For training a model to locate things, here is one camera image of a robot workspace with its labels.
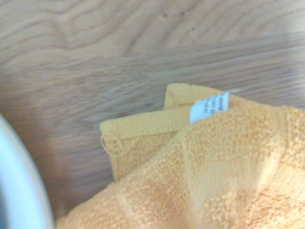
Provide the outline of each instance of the towel fold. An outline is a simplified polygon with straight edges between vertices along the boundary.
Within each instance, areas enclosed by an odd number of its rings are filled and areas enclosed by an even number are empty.
[[[102,123],[117,182],[57,228],[303,228],[305,112],[231,96],[228,112],[188,124],[212,91],[169,85],[166,110]]]
[[[109,154],[114,180],[122,179],[147,162],[189,125],[190,110],[196,101],[221,93],[208,87],[173,83],[167,86],[163,111],[102,122],[102,143]],[[234,108],[254,102],[232,95],[229,104]]]

